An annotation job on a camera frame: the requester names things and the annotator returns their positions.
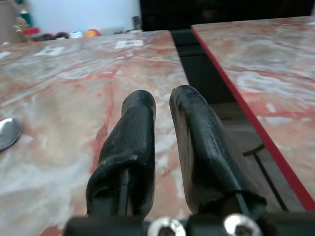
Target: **marble table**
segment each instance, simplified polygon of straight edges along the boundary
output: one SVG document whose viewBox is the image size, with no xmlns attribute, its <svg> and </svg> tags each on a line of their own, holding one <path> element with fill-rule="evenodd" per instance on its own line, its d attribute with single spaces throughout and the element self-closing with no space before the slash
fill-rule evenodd
<svg viewBox="0 0 315 236">
<path fill-rule="evenodd" d="M 315 210 L 315 17 L 192 31 L 305 209 Z"/>
<path fill-rule="evenodd" d="M 169 97 L 186 84 L 168 31 L 0 47 L 0 119 L 22 135 L 0 152 L 0 234 L 58 236 L 86 214 L 85 189 L 123 100 L 137 89 L 157 105 L 156 191 L 148 215 L 189 214 Z"/>
</svg>

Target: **metal screw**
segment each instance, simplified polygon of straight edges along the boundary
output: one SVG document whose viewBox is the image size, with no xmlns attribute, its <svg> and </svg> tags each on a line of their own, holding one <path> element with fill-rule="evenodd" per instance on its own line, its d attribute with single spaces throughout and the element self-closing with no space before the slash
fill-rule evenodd
<svg viewBox="0 0 315 236">
<path fill-rule="evenodd" d="M 229 215 L 223 224 L 230 236 L 262 236 L 256 222 L 242 214 Z"/>
<path fill-rule="evenodd" d="M 164 216 L 149 225 L 147 236 L 186 236 L 186 231 L 177 219 Z"/>
</svg>

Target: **metal spoon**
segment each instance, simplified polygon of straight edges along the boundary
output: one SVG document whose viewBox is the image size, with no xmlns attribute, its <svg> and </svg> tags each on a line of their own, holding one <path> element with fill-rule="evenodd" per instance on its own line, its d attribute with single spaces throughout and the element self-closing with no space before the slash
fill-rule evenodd
<svg viewBox="0 0 315 236">
<path fill-rule="evenodd" d="M 17 119 L 0 121 L 0 151 L 13 145 L 20 136 L 21 126 Z"/>
</svg>

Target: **red table edge trim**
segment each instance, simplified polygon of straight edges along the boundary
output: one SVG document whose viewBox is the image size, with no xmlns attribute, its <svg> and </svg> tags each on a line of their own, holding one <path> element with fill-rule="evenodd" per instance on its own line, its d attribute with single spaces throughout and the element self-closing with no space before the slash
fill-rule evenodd
<svg viewBox="0 0 315 236">
<path fill-rule="evenodd" d="M 299 178 L 296 176 L 294 171 L 291 169 L 277 146 L 273 143 L 265 129 L 260 124 L 259 120 L 256 118 L 256 116 L 251 111 L 250 107 L 247 105 L 245 100 L 242 98 L 236 87 L 232 84 L 230 79 L 228 78 L 227 74 L 223 71 L 221 65 L 217 61 L 217 59 L 214 57 L 214 55 L 210 52 L 207 45 L 203 42 L 203 40 L 198 35 L 197 31 L 191 27 L 191 31 L 193 35 L 196 37 L 198 42 L 200 43 L 203 50 L 206 52 L 208 58 L 211 60 L 211 62 L 214 64 L 215 68 L 218 70 L 219 74 L 222 76 L 223 80 L 225 81 L 226 85 L 229 87 L 230 91 L 232 92 L 233 96 L 237 100 L 238 104 L 242 108 L 243 112 L 246 114 L 248 119 L 251 121 L 253 126 L 255 127 L 257 133 L 260 135 L 263 143 L 265 144 L 266 148 L 270 151 L 273 159 L 277 163 L 279 169 L 283 173 L 284 177 L 290 184 L 292 190 L 295 192 L 296 196 L 304 206 L 304 208 L 307 211 L 313 211 L 315 210 L 315 201 L 310 196 L 310 194 L 307 192 L 304 185 L 301 183 Z"/>
</svg>

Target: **orange ball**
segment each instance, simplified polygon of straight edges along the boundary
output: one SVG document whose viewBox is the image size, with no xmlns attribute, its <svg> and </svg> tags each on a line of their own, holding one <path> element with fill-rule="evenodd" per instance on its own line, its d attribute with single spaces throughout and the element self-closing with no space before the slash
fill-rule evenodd
<svg viewBox="0 0 315 236">
<path fill-rule="evenodd" d="M 100 32 L 96 29 L 89 29 L 84 33 L 84 37 L 95 37 L 100 36 Z"/>
</svg>

